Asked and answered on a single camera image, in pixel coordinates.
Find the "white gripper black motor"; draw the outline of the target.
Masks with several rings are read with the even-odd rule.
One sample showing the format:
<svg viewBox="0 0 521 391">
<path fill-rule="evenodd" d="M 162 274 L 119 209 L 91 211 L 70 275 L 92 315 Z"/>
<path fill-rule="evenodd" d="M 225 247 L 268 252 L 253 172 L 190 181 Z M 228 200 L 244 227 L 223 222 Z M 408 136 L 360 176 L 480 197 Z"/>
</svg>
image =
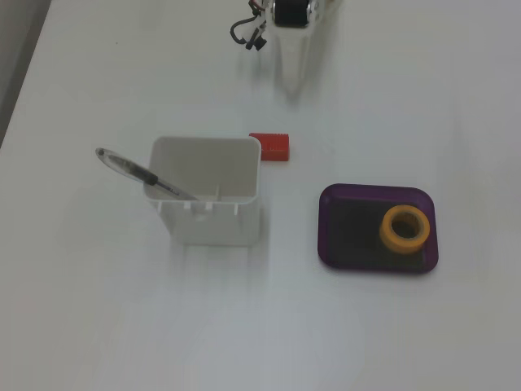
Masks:
<svg viewBox="0 0 521 391">
<path fill-rule="evenodd" d="M 318 1 L 312 0 L 274 0 L 267 8 L 268 17 L 276 27 L 274 36 L 280 53 L 280 79 L 287 94 L 297 96 L 304 84 L 308 66 L 309 48 L 313 28 L 309 27 L 318 15 Z M 294 40 L 293 35 L 282 28 L 302 29 L 296 34 L 298 63 L 294 87 Z"/>
</svg>

